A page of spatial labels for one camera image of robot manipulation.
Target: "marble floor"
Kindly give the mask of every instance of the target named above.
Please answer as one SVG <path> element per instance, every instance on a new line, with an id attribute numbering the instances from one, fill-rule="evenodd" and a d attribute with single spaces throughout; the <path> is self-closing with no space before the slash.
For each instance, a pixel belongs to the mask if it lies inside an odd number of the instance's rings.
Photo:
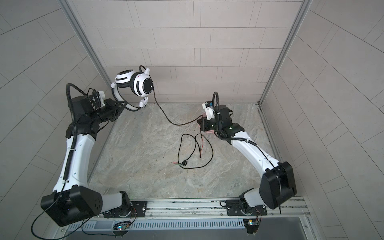
<path id="1" fill-rule="evenodd" d="M 255 104 L 226 104 L 233 110 L 232 121 L 245 128 L 251 138 L 273 156 L 263 123 Z M 175 123 L 188 122 L 203 113 L 201 104 L 162 104 Z M 177 161 L 183 133 L 196 135 L 199 125 L 170 124 L 159 107 L 147 105 L 138 112 L 124 111 L 111 132 L 90 188 L 102 194 L 126 191 L 131 199 L 238 197 L 260 185 L 260 177 L 251 163 L 226 141 L 213 133 L 203 133 L 210 141 L 212 161 L 199 169 L 185 170 Z M 195 146 L 184 136 L 180 162 Z M 196 151 L 186 167 L 204 165 L 211 158 L 211 148 L 204 141 L 202 157 Z"/>

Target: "gray wall tile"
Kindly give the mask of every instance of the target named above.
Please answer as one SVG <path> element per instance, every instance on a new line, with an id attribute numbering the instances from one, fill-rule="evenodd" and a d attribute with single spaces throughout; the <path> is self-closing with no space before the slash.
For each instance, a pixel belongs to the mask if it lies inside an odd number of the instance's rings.
<path id="1" fill-rule="evenodd" d="M 53 41 L 56 47 L 61 45 L 59 38 L 53 32 L 52 28 L 48 25 L 47 21 L 44 17 L 38 18 L 37 22 L 39 22 L 40 26 L 44 29 L 45 33 L 49 36 L 49 38 Z"/>
<path id="2" fill-rule="evenodd" d="M 367 0 L 348 3 L 347 0 L 327 1 L 320 16 L 364 39 L 383 16 L 384 2 Z"/>
<path id="3" fill-rule="evenodd" d="M 82 80 L 82 82 L 85 86 L 88 86 L 90 84 L 88 79 L 85 77 L 84 73 L 80 70 L 79 66 L 76 66 L 73 70 L 77 74 L 77 76 L 79 76 L 79 78 Z"/>
<path id="4" fill-rule="evenodd" d="M 379 133 L 378 135 L 372 137 L 371 139 L 365 141 L 361 144 L 364 150 L 376 163 L 378 168 L 384 172 L 384 132 Z"/>
<path id="5" fill-rule="evenodd" d="M 339 27 L 334 24 L 329 30 L 328 34 L 325 36 L 324 40 L 321 42 L 319 48 L 316 50 L 318 54 L 323 54 L 325 48 L 328 46 L 329 42 L 332 40 L 337 30 L 339 30 Z"/>
<path id="6" fill-rule="evenodd" d="M 30 112 L 0 143 L 3 155 L 0 168 L 1 196 L 5 196 L 53 130 L 46 121 Z"/>
<path id="7" fill-rule="evenodd" d="M 344 187 L 336 191 L 329 192 L 327 193 L 327 197 L 349 240 L 380 240 L 379 234 L 350 187 Z M 360 219 L 360 224 L 357 225 L 354 222 L 354 216 L 356 215 L 358 215 Z"/>
<path id="8" fill-rule="evenodd" d="M 253 2 L 201 2 L 201 26 L 247 28 L 253 6 Z"/>
<path id="9" fill-rule="evenodd" d="M 84 26 L 134 26 L 126 1 L 73 1 Z"/>
<path id="10" fill-rule="evenodd" d="M 80 68 L 84 76 L 87 78 L 88 82 L 92 82 L 93 79 L 97 76 L 97 74 L 99 74 L 89 56 L 82 60 L 78 64 L 78 67 Z"/>
<path id="11" fill-rule="evenodd" d="M 375 25 L 375 27 L 369 32 L 369 34 L 364 38 L 364 41 L 373 44 L 384 32 L 384 18 L 382 17 L 380 21 Z"/>
<path id="12" fill-rule="evenodd" d="M 244 94 L 243 102 L 258 102 L 262 97 L 261 94 Z"/>
<path id="13" fill-rule="evenodd" d="M 298 167 L 307 160 L 308 160 L 307 156 L 305 155 L 305 153 L 303 153 L 300 157 L 298 157 L 295 161 L 293 161 L 293 163 L 295 164 L 296 167 Z"/>
<path id="14" fill-rule="evenodd" d="M 238 94 L 262 94 L 265 83 L 240 83 Z"/>
<path id="15" fill-rule="evenodd" d="M 194 94 L 195 83 L 156 83 L 159 94 Z"/>
<path id="16" fill-rule="evenodd" d="M 244 98 L 243 94 L 220 94 L 221 103 L 233 103 L 242 102 Z"/>
<path id="17" fill-rule="evenodd" d="M 284 80 L 288 89 L 292 91 L 302 74 L 289 57 L 286 57 L 279 70 L 279 75 Z"/>
<path id="18" fill-rule="evenodd" d="M 256 82 L 262 68 L 223 67 L 222 82 Z"/>
<path id="19" fill-rule="evenodd" d="M 0 73 L 12 80 L 56 46 L 37 21 L 0 35 Z"/>
<path id="20" fill-rule="evenodd" d="M 45 111 L 40 105 L 36 105 L 32 111 L 36 113 L 39 117 L 44 119 L 47 123 L 49 123 L 52 127 L 57 127 L 59 125 L 59 121 L 54 118 L 51 114 Z"/>
<path id="21" fill-rule="evenodd" d="M 135 1 L 141 26 L 193 27 L 194 6 L 190 1 Z"/>
<path id="22" fill-rule="evenodd" d="M 297 35 L 312 49 L 317 50 L 332 26 L 330 21 L 308 11 Z"/>
<path id="23" fill-rule="evenodd" d="M 259 48 L 282 48 L 290 28 L 266 28 Z"/>
<path id="24" fill-rule="evenodd" d="M 279 57 L 281 49 L 253 48 L 249 49 L 246 67 L 273 67 Z"/>
<path id="25" fill-rule="evenodd" d="M 133 25 L 135 27 L 141 26 L 139 16 L 137 15 L 135 1 L 127 1 L 129 12 L 131 13 Z"/>
<path id="26" fill-rule="evenodd" d="M 1 212 L 7 215 L 7 221 L 4 221 L 0 226 L 0 232 L 5 239 L 16 237 L 22 228 L 20 223 L 28 218 L 52 176 L 53 174 L 43 169 L 28 165 L 0 202 Z"/>
<path id="27" fill-rule="evenodd" d="M 88 56 L 87 51 L 85 50 L 85 48 L 83 47 L 83 45 L 81 44 L 81 42 L 77 36 L 72 37 L 71 42 L 74 45 L 74 47 L 76 48 L 77 52 L 80 54 L 82 59 L 84 59 L 86 56 Z"/>
<path id="28" fill-rule="evenodd" d="M 29 215 L 26 221 L 24 222 L 21 230 L 17 234 L 15 240 L 23 240 L 23 239 L 33 239 L 35 238 L 31 233 L 31 225 L 32 222 L 35 220 L 36 216 Z M 33 231 L 38 236 L 43 236 L 46 228 L 49 225 L 49 222 L 51 219 L 49 218 L 38 218 L 35 224 L 33 225 Z"/>
<path id="29" fill-rule="evenodd" d="M 65 157 L 65 152 L 66 152 L 65 146 L 67 146 L 65 131 L 67 130 L 68 125 L 70 123 L 71 123 L 71 114 L 69 113 L 69 110 L 68 110 L 67 114 L 61 120 L 59 125 L 56 127 L 56 129 L 49 136 L 49 138 L 44 143 L 44 145 L 37 152 L 37 156 L 55 165 L 60 165 Z"/>
<path id="30" fill-rule="evenodd" d="M 65 86 L 67 83 L 73 83 L 81 90 L 85 91 L 86 86 L 80 80 L 78 75 L 72 70 L 39 103 L 44 110 L 59 121 L 61 121 L 68 112 L 68 102 L 65 92 Z M 71 88 L 70 91 L 71 98 L 82 95 L 74 88 Z"/>
<path id="31" fill-rule="evenodd" d="M 24 73 L 41 90 L 48 93 L 81 60 L 72 42 L 66 41 L 30 66 Z"/>
<path id="32" fill-rule="evenodd" d="M 313 86 L 360 143 L 384 130 L 383 113 L 330 65 Z"/>
<path id="33" fill-rule="evenodd" d="M 152 28 L 99 27 L 107 48 L 155 48 Z"/>
<path id="34" fill-rule="evenodd" d="M 335 212 L 329 203 L 309 161 L 304 162 L 297 168 L 301 182 L 304 185 L 308 198 L 322 227 L 340 225 Z"/>
<path id="35" fill-rule="evenodd" d="M 310 83 L 313 83 L 327 62 L 311 49 L 300 38 L 296 37 L 289 52 L 288 57 L 299 68 Z"/>
<path id="36" fill-rule="evenodd" d="M 295 99 L 320 138 L 341 124 L 340 119 L 308 80 L 304 80 L 297 90 Z"/>
<path id="37" fill-rule="evenodd" d="M 328 193 L 328 192 L 332 192 L 336 189 L 346 187 L 346 186 L 348 186 L 348 183 L 347 183 L 347 181 L 345 181 L 345 178 L 343 176 L 340 176 L 340 177 L 332 179 L 326 183 L 323 183 L 321 186 L 323 187 L 324 192 Z"/>
<path id="38" fill-rule="evenodd" d="M 201 103 L 209 99 L 206 94 L 171 94 L 167 97 L 170 103 Z"/>
<path id="39" fill-rule="evenodd" d="M 209 48 L 211 29 L 153 28 L 153 34 L 158 48 Z"/>
<path id="40" fill-rule="evenodd" d="M 178 82 L 215 82 L 217 67 L 176 67 Z"/>
<path id="41" fill-rule="evenodd" d="M 241 48 L 202 48 L 200 65 L 238 67 L 242 53 Z"/>
<path id="42" fill-rule="evenodd" d="M 307 116 L 305 116 L 304 112 L 301 113 L 300 116 L 291 124 L 292 129 L 295 130 L 306 118 Z"/>
<path id="43" fill-rule="evenodd" d="M 0 29 L 5 33 L 12 30 L 12 27 L 6 22 L 6 20 L 0 15 Z"/>
<path id="44" fill-rule="evenodd" d="M 288 152 L 293 160 L 296 160 L 301 156 L 304 151 L 291 128 L 285 113 L 282 113 L 280 117 L 276 118 L 276 124 L 279 127 L 281 136 L 285 142 Z"/>
<path id="45" fill-rule="evenodd" d="M 170 67 L 150 67 L 149 73 L 155 82 L 172 82 Z"/>
<path id="46" fill-rule="evenodd" d="M 384 36 L 383 34 L 372 44 L 372 46 L 378 48 L 381 51 L 384 51 Z"/>
<path id="47" fill-rule="evenodd" d="M 38 167 L 38 168 L 41 168 L 43 170 L 46 170 L 47 172 L 50 172 L 52 174 L 55 174 L 56 170 L 58 169 L 59 166 L 53 164 L 53 163 L 50 163 L 48 162 L 47 160 L 45 159 L 42 159 L 41 157 L 39 156 L 35 156 L 31 163 L 32 165 L 34 165 L 35 167 Z"/>
<path id="48" fill-rule="evenodd" d="M 369 100 L 384 89 L 384 53 L 339 29 L 321 55 Z"/>
<path id="49" fill-rule="evenodd" d="M 94 48 L 106 48 L 103 38 L 101 37 L 98 28 L 96 27 L 83 27 L 83 31 L 87 36 L 89 42 Z"/>
<path id="50" fill-rule="evenodd" d="M 293 97 L 291 91 L 283 82 L 276 92 L 276 98 L 279 101 L 281 107 L 284 110 L 285 115 L 288 118 L 290 124 L 293 124 L 294 121 L 300 116 L 303 110 L 300 108 L 296 99 Z"/>
<path id="51" fill-rule="evenodd" d="M 200 49 L 199 48 L 195 48 L 195 66 L 196 67 L 200 67 Z"/>
<path id="52" fill-rule="evenodd" d="M 195 1 L 193 2 L 193 20 L 194 20 L 194 27 L 201 27 L 201 2 Z"/>
<path id="53" fill-rule="evenodd" d="M 384 106 L 384 90 L 381 91 L 376 97 L 374 97 L 371 102 L 376 105 L 376 107 L 381 108 Z"/>
<path id="54" fill-rule="evenodd" d="M 263 2 L 256 27 L 290 28 L 300 5 L 300 2 Z"/>
<path id="55" fill-rule="evenodd" d="M 341 176 L 338 166 L 333 161 L 308 119 L 304 120 L 296 128 L 295 133 L 321 184 Z"/>
<path id="56" fill-rule="evenodd" d="M 195 66 L 193 48 L 148 48 L 148 53 L 153 66 Z"/>
<path id="57" fill-rule="evenodd" d="M 0 14 L 12 28 L 39 18 L 45 14 L 60 9 L 56 1 L 2 1 L 0 3 Z"/>
<path id="58" fill-rule="evenodd" d="M 380 236 L 384 236 L 384 221 L 381 222 L 373 222 L 376 230 L 379 232 Z"/>
<path id="59" fill-rule="evenodd" d="M 341 137 L 347 131 L 348 131 L 348 128 L 342 123 L 339 126 L 337 126 L 337 128 L 332 130 L 332 132 L 330 132 L 325 137 L 323 137 L 321 140 L 323 141 L 324 146 L 328 146 L 331 142 Z"/>
<path id="60" fill-rule="evenodd" d="M 384 201 L 383 173 L 350 132 L 328 145 L 327 149 L 370 220 L 383 221 L 384 206 L 380 204 Z"/>
<path id="61" fill-rule="evenodd" d="M 107 67 L 139 66 L 144 61 L 140 48 L 98 48 Z"/>
<path id="62" fill-rule="evenodd" d="M 341 225 L 339 226 L 331 226 L 331 227 L 323 227 L 323 232 L 327 238 L 333 237 L 347 237 Z"/>
<path id="63" fill-rule="evenodd" d="M 44 96 L 45 93 L 23 73 L 2 87 L 0 89 L 1 101 L 12 104 L 2 104 L 0 107 L 2 113 L 7 113 L 2 114 L 0 140 L 4 139 Z"/>
<path id="64" fill-rule="evenodd" d="M 61 43 L 64 43 L 75 35 L 71 24 L 68 22 L 61 9 L 45 15 L 44 19 Z"/>
<path id="65" fill-rule="evenodd" d="M 200 83 L 200 94 L 212 94 L 215 91 L 221 94 L 232 94 L 234 87 L 235 83 Z"/>
<path id="66" fill-rule="evenodd" d="M 264 30 L 264 28 L 212 28 L 210 47 L 258 48 Z"/>
<path id="67" fill-rule="evenodd" d="M 8 79 L 6 79 L 3 75 L 0 74 L 0 88 L 8 83 Z"/>

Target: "robotic arm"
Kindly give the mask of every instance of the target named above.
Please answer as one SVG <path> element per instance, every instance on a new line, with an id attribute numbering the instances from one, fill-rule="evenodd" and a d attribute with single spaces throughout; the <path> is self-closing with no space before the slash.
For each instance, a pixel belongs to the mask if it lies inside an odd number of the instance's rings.
<path id="1" fill-rule="evenodd" d="M 296 195 L 291 165 L 287 162 L 280 163 L 271 157 L 252 141 L 242 126 L 232 123 L 230 112 L 233 111 L 225 105 L 219 105 L 217 92 L 212 101 L 203 103 L 203 109 L 206 117 L 198 120 L 201 131 L 214 131 L 219 139 L 233 145 L 252 163 L 262 178 L 260 188 L 250 189 L 240 195 L 243 213 L 252 213 L 256 206 L 264 204 L 275 209 Z"/>

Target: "headphone ear cup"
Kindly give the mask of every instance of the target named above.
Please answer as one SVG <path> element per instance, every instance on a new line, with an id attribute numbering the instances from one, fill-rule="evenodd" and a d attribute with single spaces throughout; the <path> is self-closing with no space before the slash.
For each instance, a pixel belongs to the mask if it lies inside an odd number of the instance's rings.
<path id="1" fill-rule="evenodd" d="M 116 83 L 116 85 L 119 88 L 127 88 L 127 87 L 129 87 L 129 82 L 126 82 L 126 83 Z"/>
<path id="2" fill-rule="evenodd" d="M 139 74 L 140 74 L 140 72 L 135 72 L 135 73 L 131 76 L 131 80 L 129 81 L 129 83 L 131 83 L 131 84 L 129 84 L 129 86 L 131 87 L 131 90 L 132 90 L 132 92 L 133 92 L 135 95 L 137 95 L 137 94 L 136 94 L 136 92 L 135 92 L 134 82 L 135 82 L 135 78 L 136 78 L 137 75 L 139 75 Z"/>

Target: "black cable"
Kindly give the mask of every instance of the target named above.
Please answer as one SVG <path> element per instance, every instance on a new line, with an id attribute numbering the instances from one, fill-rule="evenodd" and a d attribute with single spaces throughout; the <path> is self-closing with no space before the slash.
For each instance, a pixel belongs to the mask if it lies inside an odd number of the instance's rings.
<path id="1" fill-rule="evenodd" d="M 155 102 L 156 102 L 156 104 L 159 106 L 160 110 L 164 113 L 164 116 L 167 118 L 167 120 L 168 120 L 170 123 L 172 123 L 172 124 L 175 125 L 175 126 L 183 126 L 183 125 L 187 125 L 187 124 L 190 124 L 191 122 L 196 121 L 196 120 L 199 119 L 200 117 L 204 117 L 203 115 L 200 115 L 200 116 L 198 116 L 197 118 L 193 119 L 192 121 L 189 121 L 189 122 L 186 122 L 186 123 L 183 123 L 183 124 L 176 124 L 176 123 L 173 123 L 173 122 L 171 122 L 171 120 L 169 120 L 169 118 L 167 117 L 166 113 L 164 112 L 164 110 L 160 107 L 159 103 L 157 102 L 156 94 L 155 94 L 155 88 L 153 88 L 153 96 L 155 97 Z"/>
<path id="2" fill-rule="evenodd" d="M 71 118 L 72 118 L 72 124 L 73 124 L 73 126 L 72 126 L 72 128 L 73 128 L 73 131 L 72 131 L 73 140 L 72 140 L 70 152 L 68 153 L 67 162 L 65 165 L 65 171 L 64 171 L 64 176 L 63 176 L 64 181 L 68 180 L 68 176 L 69 176 L 70 168 L 71 168 L 72 156 L 73 156 L 74 148 L 76 147 L 76 142 L 77 142 L 77 122 L 76 122 L 76 117 L 74 115 L 70 87 L 73 87 L 74 89 L 79 91 L 81 94 L 87 96 L 87 94 L 85 92 L 83 92 L 80 88 L 78 88 L 76 85 L 74 85 L 72 83 L 67 83 L 67 85 L 65 86 L 65 93 L 67 96 L 68 107 L 69 107 L 70 112 L 71 112 Z"/>
<path id="3" fill-rule="evenodd" d="M 203 137 L 206 139 L 206 141 L 209 143 L 209 146 L 211 146 L 211 149 L 212 149 L 212 156 L 211 156 L 211 159 L 210 159 L 205 165 L 203 165 L 203 166 L 201 166 L 201 167 L 183 167 L 182 165 L 180 165 L 179 155 L 180 155 L 180 149 L 181 149 L 181 144 L 182 144 L 182 142 L 183 142 L 183 136 L 184 136 L 184 135 L 188 135 L 188 136 L 191 136 L 191 137 L 194 138 L 194 140 L 195 140 L 195 147 L 194 147 L 194 149 L 193 149 L 193 152 L 189 155 L 189 157 L 188 157 L 187 159 L 183 160 L 183 162 L 182 162 L 181 164 L 182 164 L 183 166 L 187 165 L 187 163 L 188 163 L 188 159 L 190 159 L 190 158 L 192 157 L 193 153 L 194 153 L 195 150 L 196 150 L 196 145 L 197 145 L 197 146 L 199 147 L 199 149 L 200 149 L 200 146 L 199 146 L 199 143 L 197 142 L 196 137 L 197 137 L 198 135 L 201 135 L 201 136 L 203 136 Z M 212 158 L 213 158 L 213 157 L 214 157 L 214 149 L 213 149 L 211 143 L 208 141 L 208 139 L 207 139 L 204 135 L 202 135 L 201 133 L 198 133 L 198 134 L 196 134 L 195 136 L 192 136 L 192 135 L 187 134 L 187 133 L 184 133 L 183 135 L 181 135 L 180 146 L 179 146 L 179 152 L 177 153 L 177 163 L 179 164 L 179 166 L 180 166 L 181 168 L 184 168 L 184 169 L 196 169 L 196 168 L 202 168 L 202 167 L 205 167 L 206 165 L 208 165 L 208 164 L 212 161 Z"/>
<path id="4" fill-rule="evenodd" d="M 43 214 L 43 213 L 45 213 L 49 208 L 51 208 L 54 204 L 56 204 L 57 203 L 57 201 L 60 199 L 60 197 L 61 197 L 61 195 L 62 195 L 62 193 L 63 193 L 63 190 L 64 190 L 64 187 L 65 187 L 65 182 L 64 182 L 64 185 L 63 185 L 63 188 L 61 189 L 61 192 L 60 192 L 60 194 L 59 194 L 59 196 L 58 196 L 58 198 L 47 208 L 47 209 L 45 209 L 42 213 L 40 213 L 36 218 L 35 218 L 35 220 L 32 222 L 32 225 L 31 225 L 31 233 L 32 233 L 32 235 L 33 236 L 35 236 L 35 237 L 37 237 L 38 239 L 42 239 L 42 240 L 60 240 L 60 239 L 63 239 L 63 238 L 66 238 L 66 237 L 68 237 L 69 235 L 71 235 L 71 234 L 73 234 L 76 230 L 78 230 L 84 223 L 86 223 L 88 220 L 86 220 L 83 224 L 81 224 L 78 228 L 76 228 L 73 232 L 71 232 L 71 233 L 69 233 L 69 234 L 67 234 L 67 235 L 65 235 L 65 236 L 63 236 L 63 237 L 61 237 L 61 238 L 54 238 L 54 239 L 49 239 L 49 238 L 42 238 L 42 237 L 39 237 L 38 235 L 36 235 L 34 232 L 33 232 L 33 225 L 35 224 L 35 222 L 36 222 L 36 220 Z"/>
<path id="5" fill-rule="evenodd" d="M 112 90 L 112 96 L 113 96 L 113 98 L 116 100 L 116 101 L 118 101 L 118 99 L 116 98 L 116 96 L 115 96 L 115 93 L 113 92 L 113 88 L 111 88 L 111 90 Z M 134 108 L 137 108 L 136 110 L 132 110 L 132 109 L 129 109 L 129 108 L 127 108 L 127 107 L 124 107 L 125 109 L 127 109 L 127 110 L 129 110 L 129 111 L 131 111 L 131 112 L 137 112 L 137 111 L 139 111 L 140 109 L 141 109 L 141 107 L 135 107 L 135 106 L 133 106 L 132 104 L 130 104 L 130 103 L 128 103 L 129 105 L 131 105 L 132 107 L 134 107 Z"/>
<path id="6" fill-rule="evenodd" d="M 105 124 L 103 127 L 99 128 L 99 130 L 98 130 L 97 132 L 100 132 L 101 130 L 103 130 L 103 129 L 105 128 L 105 126 L 107 126 L 107 125 L 108 125 L 108 123 L 109 123 L 109 119 L 108 119 L 108 122 L 107 122 L 107 124 Z"/>

